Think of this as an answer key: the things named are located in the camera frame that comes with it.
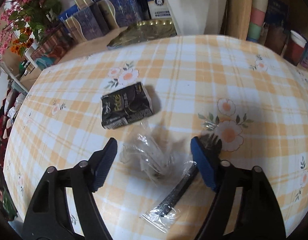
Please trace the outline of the clear plastic wrapper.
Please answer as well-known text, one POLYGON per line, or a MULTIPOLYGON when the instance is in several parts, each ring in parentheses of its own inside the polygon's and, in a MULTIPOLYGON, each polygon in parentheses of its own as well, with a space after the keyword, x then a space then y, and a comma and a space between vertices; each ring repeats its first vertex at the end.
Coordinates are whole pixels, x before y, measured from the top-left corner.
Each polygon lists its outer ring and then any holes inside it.
POLYGON ((151 129, 146 119, 130 130, 120 154, 123 164, 136 168, 157 186, 180 180, 189 160, 187 153, 169 141, 166 130, 151 129))

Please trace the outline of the black snack packet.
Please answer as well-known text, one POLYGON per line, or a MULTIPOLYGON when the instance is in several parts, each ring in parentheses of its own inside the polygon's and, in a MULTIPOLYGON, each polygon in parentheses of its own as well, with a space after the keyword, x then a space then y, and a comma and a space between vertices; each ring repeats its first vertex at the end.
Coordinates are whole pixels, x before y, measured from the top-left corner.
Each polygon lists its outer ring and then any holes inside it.
POLYGON ((116 129, 154 114, 152 100, 141 82, 101 97, 101 125, 116 129))

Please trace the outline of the black plastic fork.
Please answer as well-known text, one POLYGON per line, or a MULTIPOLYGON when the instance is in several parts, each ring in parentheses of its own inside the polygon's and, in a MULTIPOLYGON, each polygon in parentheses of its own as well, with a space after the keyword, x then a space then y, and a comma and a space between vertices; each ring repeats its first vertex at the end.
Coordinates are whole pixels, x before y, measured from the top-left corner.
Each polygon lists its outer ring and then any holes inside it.
MULTIPOLYGON (((219 136, 215 134, 205 134, 198 137, 200 142, 205 148, 205 154, 211 161, 211 166, 215 171, 219 162, 219 154, 222 150, 222 141, 219 136)), ((173 189, 164 197, 157 205, 151 208, 149 211, 142 214, 142 217, 153 225, 155 228, 163 233, 167 233, 170 227, 174 224, 179 215, 179 211, 175 206, 182 198, 184 193, 193 183, 197 174, 200 174, 196 163, 191 160, 189 167, 185 169, 181 180, 173 187, 173 189)))

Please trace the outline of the orange plaid tablecloth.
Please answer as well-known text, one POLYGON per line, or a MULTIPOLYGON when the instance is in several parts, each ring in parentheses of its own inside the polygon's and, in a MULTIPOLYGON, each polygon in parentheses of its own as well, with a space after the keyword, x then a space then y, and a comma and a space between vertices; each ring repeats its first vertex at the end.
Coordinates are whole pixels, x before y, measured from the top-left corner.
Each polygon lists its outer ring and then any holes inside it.
POLYGON ((221 157, 260 166, 287 233, 308 211, 308 72, 273 51, 225 36, 184 36, 98 54, 45 69, 25 98, 10 134, 4 174, 21 218, 49 166, 71 168, 132 126, 101 126, 101 97, 142 82, 148 120, 162 149, 190 154, 190 140, 213 121, 221 157))

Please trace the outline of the striped wicker basket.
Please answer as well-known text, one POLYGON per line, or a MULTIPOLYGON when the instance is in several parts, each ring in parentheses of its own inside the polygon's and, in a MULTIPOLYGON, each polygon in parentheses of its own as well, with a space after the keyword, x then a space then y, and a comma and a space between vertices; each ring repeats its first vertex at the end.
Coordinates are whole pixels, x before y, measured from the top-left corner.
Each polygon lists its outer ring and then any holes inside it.
POLYGON ((57 64, 74 45, 63 24, 49 33, 31 54, 35 65, 44 70, 57 64))

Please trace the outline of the green gold foil box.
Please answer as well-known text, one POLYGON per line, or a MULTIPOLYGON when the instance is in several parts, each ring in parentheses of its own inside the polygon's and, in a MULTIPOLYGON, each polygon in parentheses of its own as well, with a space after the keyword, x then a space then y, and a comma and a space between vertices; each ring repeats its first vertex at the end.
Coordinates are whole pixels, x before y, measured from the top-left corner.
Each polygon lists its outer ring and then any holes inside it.
POLYGON ((123 48, 132 44, 176 36, 171 18, 138 21, 127 27, 107 45, 108 49, 123 48))

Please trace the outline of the orange flower bunch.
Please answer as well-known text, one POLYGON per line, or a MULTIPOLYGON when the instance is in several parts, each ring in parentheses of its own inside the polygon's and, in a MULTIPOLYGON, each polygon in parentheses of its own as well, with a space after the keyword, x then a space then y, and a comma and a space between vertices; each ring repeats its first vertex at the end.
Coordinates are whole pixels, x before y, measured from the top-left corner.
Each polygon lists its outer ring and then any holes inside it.
POLYGON ((22 28, 19 38, 12 42, 10 51, 22 57, 28 48, 34 43, 34 39, 31 37, 32 29, 30 27, 22 28))

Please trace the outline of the red paper cup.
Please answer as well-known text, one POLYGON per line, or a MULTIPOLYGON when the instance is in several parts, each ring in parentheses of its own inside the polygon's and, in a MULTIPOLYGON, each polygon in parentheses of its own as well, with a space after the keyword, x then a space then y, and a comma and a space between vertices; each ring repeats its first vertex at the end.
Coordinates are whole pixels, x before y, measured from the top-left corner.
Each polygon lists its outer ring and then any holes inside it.
POLYGON ((307 40, 302 35, 291 30, 286 50, 283 55, 284 59, 294 66, 297 66, 305 50, 306 44, 307 40))

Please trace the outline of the white flower pot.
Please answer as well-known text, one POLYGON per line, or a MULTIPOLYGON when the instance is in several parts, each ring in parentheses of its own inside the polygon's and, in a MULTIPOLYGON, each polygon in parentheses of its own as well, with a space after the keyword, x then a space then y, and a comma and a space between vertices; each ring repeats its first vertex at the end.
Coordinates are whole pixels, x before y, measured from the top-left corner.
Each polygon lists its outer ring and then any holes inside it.
POLYGON ((178 35, 219 34, 227 0, 166 0, 178 35))

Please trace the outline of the white blue milk carton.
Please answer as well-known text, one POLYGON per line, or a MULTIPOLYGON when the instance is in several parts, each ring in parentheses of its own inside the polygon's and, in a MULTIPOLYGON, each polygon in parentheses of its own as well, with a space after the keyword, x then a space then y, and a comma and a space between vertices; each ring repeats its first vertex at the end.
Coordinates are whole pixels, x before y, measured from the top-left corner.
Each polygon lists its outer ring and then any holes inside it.
POLYGON ((151 19, 170 18, 171 14, 165 0, 147 0, 151 19))

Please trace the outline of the pink blossom branch bouquet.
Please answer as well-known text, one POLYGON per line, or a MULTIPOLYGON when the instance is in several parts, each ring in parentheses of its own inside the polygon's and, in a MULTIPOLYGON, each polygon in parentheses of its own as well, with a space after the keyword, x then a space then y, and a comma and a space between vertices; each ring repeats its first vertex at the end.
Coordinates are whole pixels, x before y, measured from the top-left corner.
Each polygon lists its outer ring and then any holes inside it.
POLYGON ((19 38, 21 29, 30 27, 31 37, 38 44, 59 24, 57 16, 62 11, 61 0, 5 0, 10 7, 0 16, 0 55, 10 50, 12 42, 19 38))

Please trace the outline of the wooden shelf unit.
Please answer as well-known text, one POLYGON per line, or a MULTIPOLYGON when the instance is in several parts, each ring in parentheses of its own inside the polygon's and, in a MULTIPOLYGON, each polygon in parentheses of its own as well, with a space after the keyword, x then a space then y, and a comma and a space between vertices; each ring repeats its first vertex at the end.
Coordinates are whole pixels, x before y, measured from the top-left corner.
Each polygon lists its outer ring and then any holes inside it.
MULTIPOLYGON (((223 21, 225 35, 247 40, 252 0, 227 0, 223 21)), ((278 55, 284 55, 294 30, 307 44, 297 67, 308 71, 308 0, 268 0, 258 42, 278 55)))

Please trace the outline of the stack of pastel paper cups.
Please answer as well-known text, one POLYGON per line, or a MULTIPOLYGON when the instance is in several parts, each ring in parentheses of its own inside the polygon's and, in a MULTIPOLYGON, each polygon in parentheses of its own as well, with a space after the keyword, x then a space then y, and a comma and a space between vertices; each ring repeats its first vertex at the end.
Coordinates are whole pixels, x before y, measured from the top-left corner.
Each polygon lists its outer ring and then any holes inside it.
POLYGON ((267 6, 268 0, 252 0, 247 41, 258 42, 267 6))

